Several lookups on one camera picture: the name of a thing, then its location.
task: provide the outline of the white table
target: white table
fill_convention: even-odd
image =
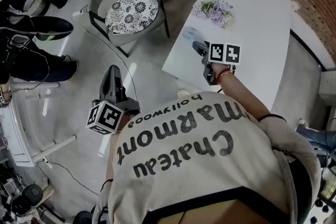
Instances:
[[[242,46],[236,76],[268,109],[276,97],[284,70],[291,22],[290,0],[225,0],[233,5],[233,21],[219,28],[210,20],[189,15],[184,27],[199,30],[211,43]],[[217,91],[203,77],[202,57],[179,34],[162,70],[205,91]]]

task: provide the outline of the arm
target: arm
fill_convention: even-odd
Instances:
[[[227,66],[213,63],[212,68],[216,74],[219,74]],[[284,119],[270,116],[260,120],[270,112],[232,73],[222,76],[220,86],[226,95],[238,101],[247,112],[259,120],[258,126],[266,133],[272,147],[285,150],[301,161],[310,176],[315,199],[320,187],[321,168],[309,142],[292,130]]]
[[[218,75],[222,70],[228,68],[228,66],[220,63],[213,63],[212,68],[216,75]],[[255,95],[251,93],[232,73],[222,76],[220,86],[227,96],[230,96],[238,101],[245,110],[257,120],[270,114],[265,105],[256,98]]]
[[[114,157],[114,151],[115,145],[117,144],[118,137],[120,135],[121,130],[125,127],[125,125],[131,120],[130,116],[124,114],[121,118],[118,132],[116,134],[111,135],[110,139],[110,155],[109,155],[109,161],[107,164],[107,172],[106,172],[106,180],[110,180],[114,178],[114,170],[113,170],[113,157]]]

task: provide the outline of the black and white marker cube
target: black and white marker cube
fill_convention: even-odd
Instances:
[[[241,53],[241,46],[232,44],[232,43],[226,43],[225,44],[225,56],[223,63],[227,65],[240,65],[240,59],[242,58]]]
[[[224,44],[210,44],[209,46],[209,62],[223,63],[225,55]]]
[[[100,134],[117,132],[124,111],[107,101],[102,101],[90,110],[87,128]]]
[[[239,66],[241,55],[240,45],[231,43],[210,44],[208,61]]]

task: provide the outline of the black pants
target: black pants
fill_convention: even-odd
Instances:
[[[25,81],[59,82],[70,79],[77,70],[75,61],[64,61],[39,49],[34,42],[30,42],[28,49],[17,52],[15,62],[10,69],[10,75]]]

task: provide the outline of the red bracelet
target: red bracelet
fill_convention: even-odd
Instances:
[[[217,76],[217,84],[220,84],[220,79],[222,78],[222,75],[227,73],[227,72],[231,72],[231,70],[229,68],[226,68],[224,70],[222,70],[218,76]]]

